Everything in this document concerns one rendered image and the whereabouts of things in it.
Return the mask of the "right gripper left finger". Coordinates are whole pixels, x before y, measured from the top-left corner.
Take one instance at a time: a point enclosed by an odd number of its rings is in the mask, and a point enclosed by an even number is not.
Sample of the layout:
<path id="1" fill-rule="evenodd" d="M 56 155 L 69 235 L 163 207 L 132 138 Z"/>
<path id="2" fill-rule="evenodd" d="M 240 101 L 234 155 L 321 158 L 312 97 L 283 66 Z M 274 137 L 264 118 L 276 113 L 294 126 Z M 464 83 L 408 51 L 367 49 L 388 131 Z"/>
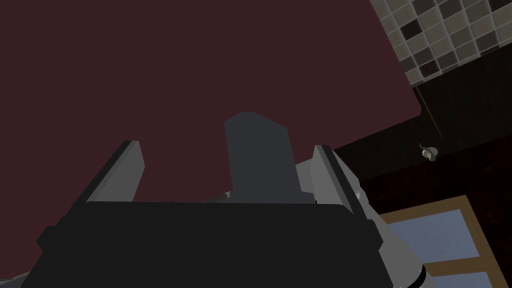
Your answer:
<path id="1" fill-rule="evenodd" d="M 86 198 L 88 202 L 132 202 L 145 170 L 140 142 L 125 141 L 99 183 Z"/>

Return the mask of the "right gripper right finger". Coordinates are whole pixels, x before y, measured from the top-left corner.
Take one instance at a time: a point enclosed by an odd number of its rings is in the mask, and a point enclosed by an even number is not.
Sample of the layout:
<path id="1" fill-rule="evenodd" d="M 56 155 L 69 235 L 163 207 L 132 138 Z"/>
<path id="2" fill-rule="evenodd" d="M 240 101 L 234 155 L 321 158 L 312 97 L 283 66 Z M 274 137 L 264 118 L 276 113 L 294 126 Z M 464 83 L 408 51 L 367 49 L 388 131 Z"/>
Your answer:
<path id="1" fill-rule="evenodd" d="M 322 205 L 342 205 L 351 213 L 355 192 L 345 175 L 335 152 L 327 145 L 316 145 L 310 165 L 310 176 L 316 202 Z"/>

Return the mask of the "silver knob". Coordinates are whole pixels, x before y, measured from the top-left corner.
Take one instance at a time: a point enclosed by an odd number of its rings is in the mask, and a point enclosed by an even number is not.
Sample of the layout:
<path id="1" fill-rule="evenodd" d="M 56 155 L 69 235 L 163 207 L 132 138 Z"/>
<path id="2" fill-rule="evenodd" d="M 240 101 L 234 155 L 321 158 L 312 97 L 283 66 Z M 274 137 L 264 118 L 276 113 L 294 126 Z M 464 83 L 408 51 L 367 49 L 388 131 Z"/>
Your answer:
<path id="1" fill-rule="evenodd" d="M 438 149 L 436 149 L 435 147 L 425 147 L 420 143 L 418 145 L 422 149 L 422 156 L 424 158 L 428 159 L 431 162 L 436 160 L 437 154 L 439 153 Z"/>

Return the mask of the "brown framed window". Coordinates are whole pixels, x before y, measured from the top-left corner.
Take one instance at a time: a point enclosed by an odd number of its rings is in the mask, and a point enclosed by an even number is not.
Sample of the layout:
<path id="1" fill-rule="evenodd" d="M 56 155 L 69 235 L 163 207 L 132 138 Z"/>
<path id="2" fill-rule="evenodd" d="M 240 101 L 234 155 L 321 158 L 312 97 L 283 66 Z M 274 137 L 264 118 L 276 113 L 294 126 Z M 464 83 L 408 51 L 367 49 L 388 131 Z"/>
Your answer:
<path id="1" fill-rule="evenodd" d="M 466 195 L 381 214 L 437 288 L 512 288 Z"/>

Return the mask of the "dark wooden cupboard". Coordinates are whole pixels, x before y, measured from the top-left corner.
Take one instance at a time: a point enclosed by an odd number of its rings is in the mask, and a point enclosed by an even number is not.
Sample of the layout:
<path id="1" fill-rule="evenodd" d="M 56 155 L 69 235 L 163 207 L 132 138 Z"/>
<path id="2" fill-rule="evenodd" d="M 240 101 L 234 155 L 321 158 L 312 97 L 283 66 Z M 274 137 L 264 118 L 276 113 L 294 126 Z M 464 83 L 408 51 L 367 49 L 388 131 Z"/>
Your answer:
<path id="1" fill-rule="evenodd" d="M 359 180 L 512 134 L 512 43 L 413 87 L 420 115 L 336 149 Z"/>

